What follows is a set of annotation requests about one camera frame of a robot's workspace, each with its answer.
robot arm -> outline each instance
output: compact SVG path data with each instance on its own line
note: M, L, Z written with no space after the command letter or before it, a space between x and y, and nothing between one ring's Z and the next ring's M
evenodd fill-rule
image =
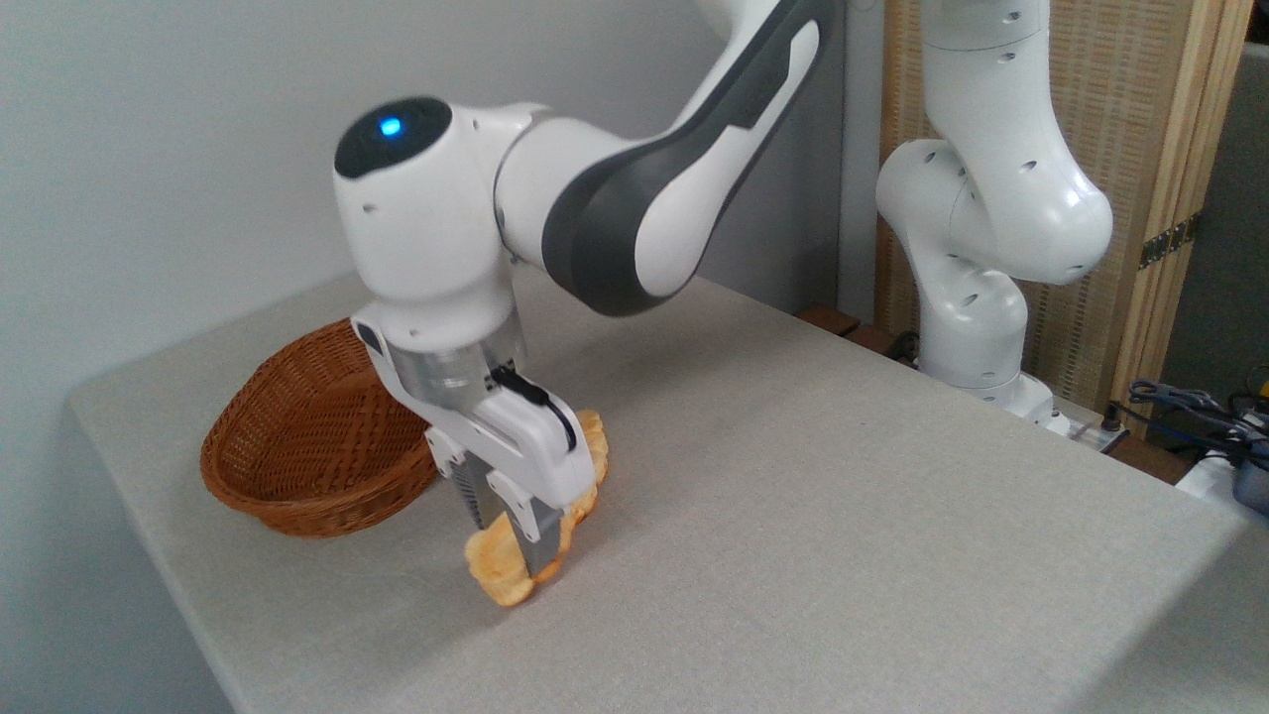
M1063 431L1022 374L1027 303L1011 276L1067 284L1110 241L1049 98L1048 0L923 0L926 114L943 140L886 160L877 207L916 276L923 373Z
M497 175L494 199L511 251L605 315L640 312L688 282L835 13L834 0L699 4L728 42L669 129L626 141L548 117Z
M698 4L728 42L657 136L415 98L364 114L335 153L340 217L378 297L353 326L388 392L433 425L477 526L509 512L532 574L595 473L572 410L519 374L509 252L607 315L671 297L835 25L834 0Z

bread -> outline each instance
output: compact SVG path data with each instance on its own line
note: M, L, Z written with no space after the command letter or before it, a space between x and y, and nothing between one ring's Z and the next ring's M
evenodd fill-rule
M590 459L595 465L595 486L565 511L560 519L560 553L537 576L529 577L520 554L520 545L511 530L506 514L499 516L483 531L476 531L467 540L464 555L467 569L480 583L480 587L494 602L511 607L523 602L533 592L534 586L544 583L560 572L560 563L572 547L572 531L595 507L599 498L599 484L608 477L608 439L604 436L604 424L599 415L589 410L577 412L577 421L590 449Z

brown wicker basket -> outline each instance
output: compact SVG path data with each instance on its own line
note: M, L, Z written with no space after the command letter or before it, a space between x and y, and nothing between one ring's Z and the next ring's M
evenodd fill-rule
M239 391L203 441L203 483L275 531L349 534L435 479L426 429L383 389L340 320L282 347Z

table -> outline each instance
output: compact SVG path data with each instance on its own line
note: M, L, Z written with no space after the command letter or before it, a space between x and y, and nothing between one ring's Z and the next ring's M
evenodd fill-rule
M612 472L514 610L449 484L324 542L203 490L220 411L355 276L72 396L240 711L1269 710L1263 530L703 279L623 320L515 282Z

cable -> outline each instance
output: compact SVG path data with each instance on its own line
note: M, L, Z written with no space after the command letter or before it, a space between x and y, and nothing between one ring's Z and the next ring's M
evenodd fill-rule
M505 365L492 369L489 373L489 377L492 378L496 384L519 394L530 405L551 410L551 412L558 417L560 424L563 425L563 434L569 440L569 453L572 454L572 450L577 449L577 432L572 430L572 422L570 422L569 417L566 417L565 413L556 407L556 403L551 401L551 394L547 391L522 378L514 369Z
M1250 401L1251 406L1240 408L1239 403L1242 401ZM1269 399L1250 392L1235 392L1225 401L1225 407L1231 415L1240 415L1242 412L1259 412L1261 415L1269 415Z
M1198 389L1178 389L1162 383L1137 380L1128 388L1128 402L1133 405L1159 405L1170 408L1160 419L1183 411L1187 415L1214 427L1237 432L1247 441L1269 439L1265 431L1240 415L1227 412L1211 394Z
M1138 415L1137 412L1133 412L1132 410L1124 407L1121 403L1115 402L1115 403L1112 403L1112 405L1114 405L1121 411L1122 415L1127 415L1128 417L1132 417L1133 420L1143 422L1147 426L1150 426L1151 429L1159 430L1161 434L1165 434L1165 435L1167 435L1167 436L1170 436L1173 439L1179 439L1181 441L1187 441L1187 443L1190 443L1190 444L1194 444L1194 445L1198 445L1198 446L1203 446L1203 448L1207 448L1208 451L1217 451L1217 453L1225 454L1226 457L1230 457L1230 458L1251 462L1258 468L1269 471L1269 458L1265 458L1263 454L1256 454L1255 451L1253 451L1251 449L1247 449L1247 448L1242 446L1241 444L1231 443L1231 441L1216 441L1216 440L1211 440L1211 439L1204 439L1204 438L1194 436L1192 434L1176 431L1176 430L1174 430L1171 427L1167 427L1165 425L1159 424L1159 420L1151 420L1150 417L1146 417L1145 415Z
M1199 439L1209 439L1212 441L1228 441L1227 439L1222 439L1222 438L1227 438L1227 436L1228 436L1228 432L1216 431L1216 432L1208 432L1208 434L1200 436ZM1231 441L1230 444L1235 444L1236 445L1237 441ZM1187 451L1194 451L1194 450L1200 450L1200 449L1207 449L1207 446L1203 446L1202 444L1187 443L1187 444L1181 444L1179 446L1169 446L1165 451L1167 451L1169 454L1178 454L1178 455L1180 455L1180 454L1184 454Z

